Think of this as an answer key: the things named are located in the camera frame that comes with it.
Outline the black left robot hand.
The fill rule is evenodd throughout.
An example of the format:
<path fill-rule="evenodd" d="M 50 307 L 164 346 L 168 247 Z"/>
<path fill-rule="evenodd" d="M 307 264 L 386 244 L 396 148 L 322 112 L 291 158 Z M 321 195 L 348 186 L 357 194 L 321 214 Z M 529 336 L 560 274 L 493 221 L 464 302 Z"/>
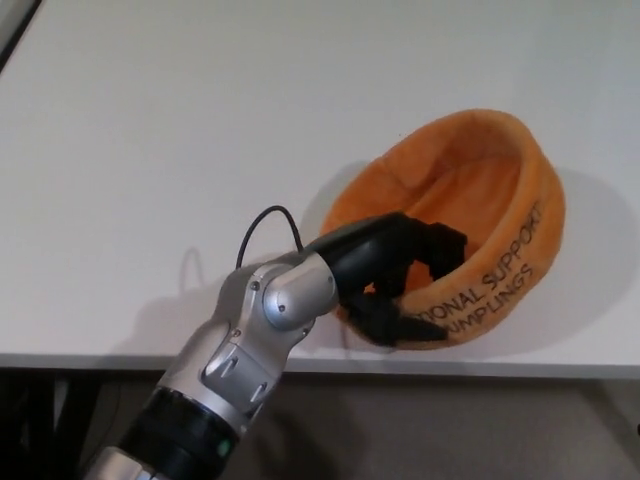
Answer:
<path fill-rule="evenodd" d="M 442 223 L 396 211 L 368 217 L 324 234 L 304 251 L 328 265 L 346 322 L 373 344 L 436 342 L 445 328 L 401 311 L 410 267 L 418 262 L 438 280 L 464 263 L 467 236 Z"/>

